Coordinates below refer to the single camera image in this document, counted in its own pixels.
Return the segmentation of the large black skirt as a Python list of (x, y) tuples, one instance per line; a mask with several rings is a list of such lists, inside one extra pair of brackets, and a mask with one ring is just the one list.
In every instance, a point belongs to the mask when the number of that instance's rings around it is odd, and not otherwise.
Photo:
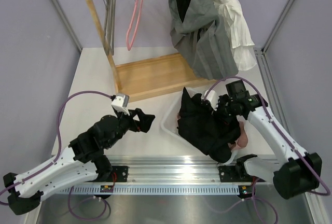
[(190, 96), (187, 88), (182, 91), (178, 112), (178, 133), (203, 154), (219, 163), (227, 163), (232, 156), (230, 145), (240, 137), (236, 117), (223, 117), (202, 102), (201, 93)]

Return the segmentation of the pink pleated skirt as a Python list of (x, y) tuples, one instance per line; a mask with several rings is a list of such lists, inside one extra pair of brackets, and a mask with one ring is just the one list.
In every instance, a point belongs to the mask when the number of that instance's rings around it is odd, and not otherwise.
[(230, 140), (228, 147), (233, 152), (235, 150), (243, 149), (248, 144), (248, 136), (244, 128), (244, 122), (238, 121), (235, 128), (230, 132)]

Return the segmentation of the pink velvet hanger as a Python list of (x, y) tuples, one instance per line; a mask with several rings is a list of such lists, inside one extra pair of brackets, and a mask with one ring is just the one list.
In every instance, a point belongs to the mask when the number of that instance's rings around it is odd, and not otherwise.
[(126, 47), (130, 51), (136, 39), (139, 28), (144, 0), (134, 0), (132, 17), (126, 32)]

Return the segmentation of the grey pleated skirt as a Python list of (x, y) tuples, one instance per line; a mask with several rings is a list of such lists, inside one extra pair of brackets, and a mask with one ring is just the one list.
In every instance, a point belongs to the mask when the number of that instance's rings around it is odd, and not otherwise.
[(212, 0), (169, 0), (169, 10), (173, 47), (197, 77), (220, 80), (239, 72)]

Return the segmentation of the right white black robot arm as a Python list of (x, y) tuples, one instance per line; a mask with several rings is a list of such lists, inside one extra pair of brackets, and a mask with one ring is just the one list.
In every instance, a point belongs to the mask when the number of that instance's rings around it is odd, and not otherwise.
[(246, 79), (237, 77), (236, 81), (226, 84), (229, 97), (219, 102), (217, 113), (247, 120), (268, 143), (278, 163), (265, 161), (254, 154), (240, 157), (235, 169), (237, 178), (248, 180), (254, 176), (272, 183), (284, 199), (312, 192), (322, 185), (321, 157), (301, 147), (278, 122), (261, 94), (249, 93), (245, 87), (247, 83)]

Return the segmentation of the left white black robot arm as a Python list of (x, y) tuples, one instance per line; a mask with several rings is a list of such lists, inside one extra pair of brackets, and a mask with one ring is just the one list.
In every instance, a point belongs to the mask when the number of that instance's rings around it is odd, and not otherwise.
[(155, 115), (139, 108), (129, 114), (106, 115), (72, 140), (58, 157), (22, 174), (6, 174), (3, 180), (9, 192), (9, 208), (15, 215), (23, 215), (61, 190), (88, 181), (109, 180), (113, 168), (104, 151), (127, 131), (147, 133), (154, 119)]

